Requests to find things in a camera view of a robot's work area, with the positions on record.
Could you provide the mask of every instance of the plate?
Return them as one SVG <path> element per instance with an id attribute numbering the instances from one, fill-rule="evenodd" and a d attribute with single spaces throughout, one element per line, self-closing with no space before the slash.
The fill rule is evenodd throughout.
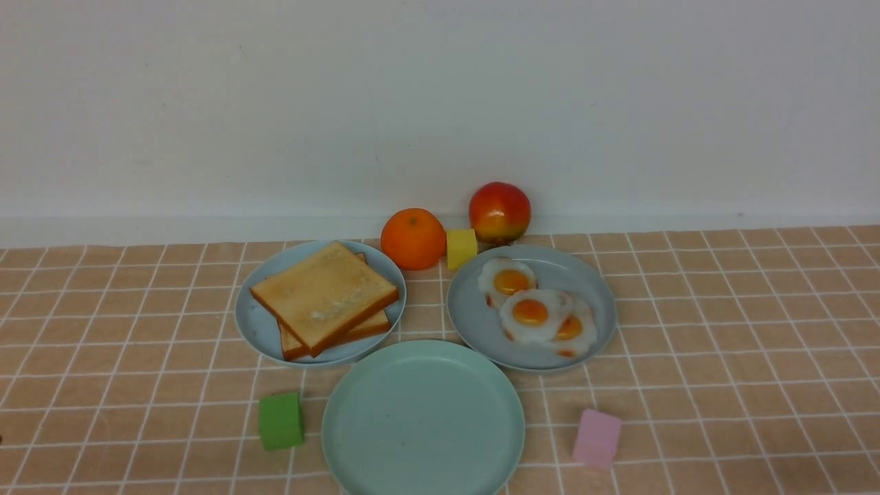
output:
<path id="1" fill-rule="evenodd" d="M 596 320 L 598 340 L 575 359 L 511 342 L 501 331 L 498 311 L 486 305 L 477 287 L 477 276 L 490 258 L 507 256 L 529 266 L 543 289 L 575 292 L 590 306 Z M 581 259 L 543 246 L 496 247 L 480 253 L 456 272 L 446 294 L 452 326 L 475 351 L 501 366 L 526 372 L 552 372 L 579 366 L 602 352 L 617 328 L 617 310 L 608 284 Z"/>
<path id="2" fill-rule="evenodd" d="M 356 364 L 321 433 L 327 466 L 352 495 L 495 495 L 523 453 L 525 418 L 488 359 L 414 340 Z"/>
<path id="3" fill-rule="evenodd" d="M 235 301 L 235 322 L 238 324 L 238 332 L 257 352 L 272 359 L 273 361 L 294 367 L 322 367 L 344 365 L 355 361 L 366 354 L 377 349 L 377 347 L 397 328 L 400 322 L 400 316 L 407 303 L 407 284 L 403 279 L 403 273 L 397 265 L 391 261 L 391 258 L 384 253 L 367 246 L 360 242 L 352 240 L 340 240 L 340 242 L 351 252 L 364 253 L 367 256 L 367 263 L 379 275 L 384 277 L 392 284 L 397 285 L 400 292 L 400 298 L 397 302 L 385 308 L 385 314 L 392 326 L 382 335 L 367 337 L 352 343 L 337 345 L 321 352 L 319 356 L 313 358 L 306 356 L 293 361 L 285 361 L 281 350 L 281 336 L 278 334 L 278 323 L 275 317 L 266 310 L 251 295 L 251 286 L 257 284 L 267 277 L 271 277 L 276 273 L 285 271 L 291 266 L 303 261 L 313 253 L 322 249 L 330 240 L 316 240 L 306 242 L 298 246 L 285 249 L 281 253 L 272 256 L 260 265 L 245 280 L 238 292 L 238 298 Z"/>

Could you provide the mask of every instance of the fried egg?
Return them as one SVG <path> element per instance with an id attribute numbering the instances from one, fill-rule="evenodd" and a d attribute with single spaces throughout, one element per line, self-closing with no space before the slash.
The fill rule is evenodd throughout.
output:
<path id="1" fill-rule="evenodd" d="M 526 289 L 507 298 L 498 314 L 508 339 L 521 344 L 546 344 L 556 337 L 573 307 L 571 296 L 565 292 Z"/>
<path id="2" fill-rule="evenodd" d="M 586 354 L 598 340 L 593 308 L 577 296 L 571 299 L 574 302 L 571 314 L 556 330 L 553 339 L 541 342 L 541 345 L 563 358 L 578 358 Z"/>
<path id="3" fill-rule="evenodd" d="M 499 309 L 510 296 L 534 289 L 538 282 L 535 272 L 525 263 L 499 256 L 483 264 L 477 285 L 486 297 L 486 304 Z"/>

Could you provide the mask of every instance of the empty plate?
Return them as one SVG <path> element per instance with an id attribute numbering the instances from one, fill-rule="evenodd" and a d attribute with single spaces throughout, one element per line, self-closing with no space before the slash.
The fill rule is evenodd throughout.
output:
<path id="1" fill-rule="evenodd" d="M 330 395 L 324 456 L 353 495 L 495 495 L 519 463 L 525 419 L 497 366 L 458 344 L 370 354 Z"/>

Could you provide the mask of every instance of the fake fruit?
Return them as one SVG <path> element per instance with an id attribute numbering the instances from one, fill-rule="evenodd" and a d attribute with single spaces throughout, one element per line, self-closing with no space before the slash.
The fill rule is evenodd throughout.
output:
<path id="1" fill-rule="evenodd" d="M 532 221 L 532 204 L 517 186 L 490 182 L 473 194 L 468 214 L 477 240 L 504 245 L 523 237 Z"/>
<path id="2" fill-rule="evenodd" d="M 382 252 L 402 270 L 426 270 L 446 252 L 446 231 L 440 220 L 422 208 L 394 213 L 379 239 Z"/>

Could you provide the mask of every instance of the yellow cube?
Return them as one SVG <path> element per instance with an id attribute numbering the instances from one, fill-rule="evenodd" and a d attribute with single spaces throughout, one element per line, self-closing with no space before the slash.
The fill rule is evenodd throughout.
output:
<path id="1" fill-rule="evenodd" d="M 473 229 L 446 231 L 446 267 L 458 270 L 477 255 L 477 235 Z"/>

